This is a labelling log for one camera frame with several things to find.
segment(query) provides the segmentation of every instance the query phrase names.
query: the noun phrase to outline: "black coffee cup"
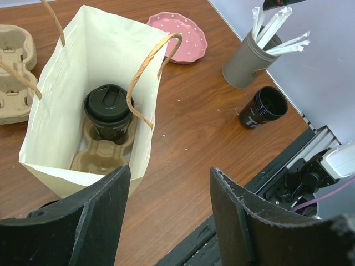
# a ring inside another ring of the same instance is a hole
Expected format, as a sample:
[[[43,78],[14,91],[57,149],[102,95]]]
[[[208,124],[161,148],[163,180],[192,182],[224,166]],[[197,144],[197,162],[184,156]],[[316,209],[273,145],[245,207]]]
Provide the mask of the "black coffee cup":
[[[126,134],[132,118],[126,99],[127,92],[112,84],[94,89],[85,98],[85,113],[103,139],[116,141]]]
[[[288,109],[286,98],[277,89],[260,89],[239,114],[242,125],[248,129],[259,127],[284,116]]]

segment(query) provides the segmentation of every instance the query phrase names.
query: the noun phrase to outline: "white wall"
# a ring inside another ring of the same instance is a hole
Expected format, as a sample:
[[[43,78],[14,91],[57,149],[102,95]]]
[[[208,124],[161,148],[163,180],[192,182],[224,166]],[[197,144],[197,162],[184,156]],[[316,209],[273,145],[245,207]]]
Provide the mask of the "white wall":
[[[13,6],[21,6],[23,4],[33,4],[39,3],[40,0],[0,0],[0,8],[1,7],[13,7]]]
[[[242,39],[252,27],[252,9],[263,0],[210,0]],[[327,125],[340,142],[355,140],[355,2],[306,0],[291,6],[282,40],[310,30],[303,53],[281,56],[270,75],[316,128]],[[269,17],[276,9],[269,11]]]

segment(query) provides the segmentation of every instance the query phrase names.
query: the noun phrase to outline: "cardboard cup holder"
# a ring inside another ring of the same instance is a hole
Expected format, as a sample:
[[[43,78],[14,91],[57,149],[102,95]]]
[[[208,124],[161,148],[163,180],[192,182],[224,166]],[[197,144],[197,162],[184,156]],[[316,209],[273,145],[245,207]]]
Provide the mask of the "cardboard cup holder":
[[[116,168],[127,165],[133,147],[137,120],[138,118],[133,116],[125,136],[114,142],[103,140],[97,134],[93,123],[86,118],[83,131],[88,146],[74,157],[70,169],[107,175]]]
[[[30,72],[37,63],[32,36],[23,28],[0,25],[0,59],[32,84],[36,77]],[[0,68],[0,125],[28,120],[34,92]]]

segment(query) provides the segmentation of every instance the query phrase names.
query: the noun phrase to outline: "gray cup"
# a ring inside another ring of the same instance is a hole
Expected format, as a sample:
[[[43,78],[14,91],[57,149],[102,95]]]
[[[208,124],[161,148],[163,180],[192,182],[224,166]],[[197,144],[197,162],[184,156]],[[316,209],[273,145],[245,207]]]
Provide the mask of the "gray cup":
[[[225,80],[236,89],[248,87],[278,58],[265,51],[281,43],[281,39],[274,35],[264,49],[261,49],[250,31],[238,50],[223,67],[222,72]]]

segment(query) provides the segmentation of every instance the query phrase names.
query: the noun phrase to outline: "black cup lid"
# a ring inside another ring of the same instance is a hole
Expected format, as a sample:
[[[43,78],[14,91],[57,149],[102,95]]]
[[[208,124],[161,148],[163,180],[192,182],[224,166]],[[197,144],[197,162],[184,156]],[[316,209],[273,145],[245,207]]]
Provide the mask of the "black cup lid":
[[[130,110],[127,92],[117,85],[104,85],[93,90],[86,107],[93,117],[101,122],[116,122],[125,119]]]

